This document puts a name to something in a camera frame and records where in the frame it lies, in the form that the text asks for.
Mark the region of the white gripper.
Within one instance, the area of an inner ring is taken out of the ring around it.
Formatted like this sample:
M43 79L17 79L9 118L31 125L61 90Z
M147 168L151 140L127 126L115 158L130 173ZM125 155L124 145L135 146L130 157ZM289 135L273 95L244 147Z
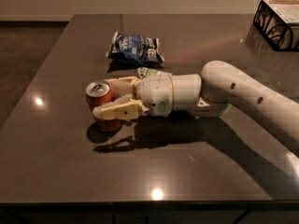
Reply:
M93 115L100 120L131 120L145 114L168 116L173 108L173 87L169 76L119 77L107 79L110 88L119 97L99 105Z

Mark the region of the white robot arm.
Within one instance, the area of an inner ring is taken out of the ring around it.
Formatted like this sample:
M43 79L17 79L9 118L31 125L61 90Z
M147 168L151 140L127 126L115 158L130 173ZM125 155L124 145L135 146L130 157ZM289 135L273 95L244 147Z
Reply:
M166 117L173 111L219 117L233 105L289 150L299 147L299 104L223 61L206 63L199 75L140 68L136 77L106 79L90 91L113 94L110 101L92 109L100 120Z

